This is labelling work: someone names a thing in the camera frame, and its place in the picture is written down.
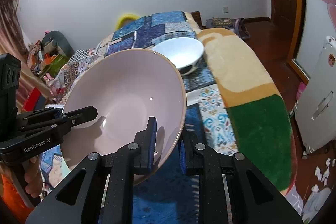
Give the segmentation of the left hand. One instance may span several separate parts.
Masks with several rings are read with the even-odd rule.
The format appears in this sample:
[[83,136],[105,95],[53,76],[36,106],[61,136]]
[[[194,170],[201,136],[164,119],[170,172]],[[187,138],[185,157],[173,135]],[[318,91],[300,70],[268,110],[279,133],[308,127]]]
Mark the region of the left hand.
[[30,159],[29,166],[25,172],[25,181],[27,183],[26,192],[32,198],[39,197],[43,187],[39,156]]

